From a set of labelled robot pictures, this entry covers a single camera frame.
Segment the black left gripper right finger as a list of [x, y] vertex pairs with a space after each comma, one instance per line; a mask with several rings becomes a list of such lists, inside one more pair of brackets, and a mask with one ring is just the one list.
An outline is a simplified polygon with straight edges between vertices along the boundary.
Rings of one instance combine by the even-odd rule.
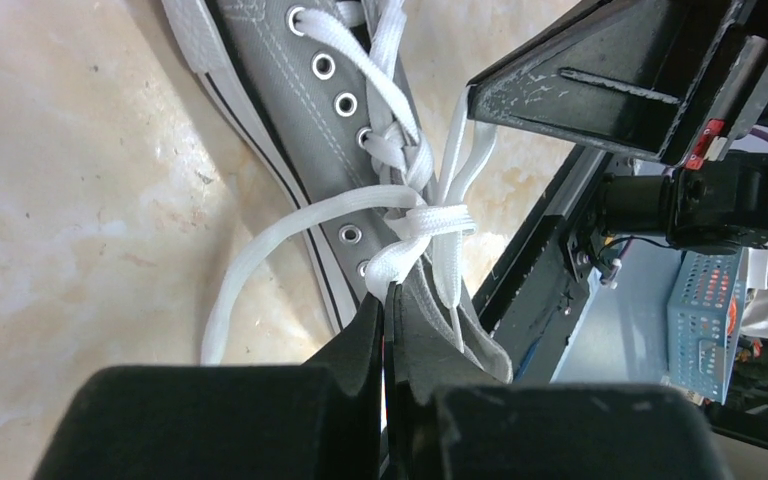
[[671, 389], [501, 383], [398, 285], [383, 325], [387, 479], [730, 477], [701, 414]]

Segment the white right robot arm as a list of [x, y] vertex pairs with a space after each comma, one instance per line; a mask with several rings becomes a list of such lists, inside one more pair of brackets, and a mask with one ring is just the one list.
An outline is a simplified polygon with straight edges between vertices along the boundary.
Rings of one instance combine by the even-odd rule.
[[552, 386], [541, 369], [579, 325], [589, 276], [609, 251], [661, 237], [664, 249], [725, 261], [764, 252], [747, 280], [768, 298], [768, 154], [735, 152], [768, 126], [768, 1], [583, 1], [469, 83], [468, 116], [574, 143], [552, 199], [479, 294], [514, 380], [449, 356], [387, 354], [403, 380], [390, 459], [407, 479], [724, 479], [700, 413], [673, 387]]

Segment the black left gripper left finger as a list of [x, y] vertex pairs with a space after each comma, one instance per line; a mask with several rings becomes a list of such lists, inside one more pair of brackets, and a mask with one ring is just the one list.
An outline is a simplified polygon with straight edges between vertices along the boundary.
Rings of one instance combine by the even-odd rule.
[[103, 369], [77, 391], [38, 479], [375, 479], [381, 303], [300, 365]]

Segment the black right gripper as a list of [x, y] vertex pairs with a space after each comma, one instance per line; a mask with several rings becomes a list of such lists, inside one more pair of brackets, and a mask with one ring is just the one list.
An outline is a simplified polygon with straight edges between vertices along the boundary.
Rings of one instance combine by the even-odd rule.
[[768, 247], [768, 1], [583, 1], [470, 83], [471, 119], [657, 162], [602, 183], [597, 225], [676, 249]]

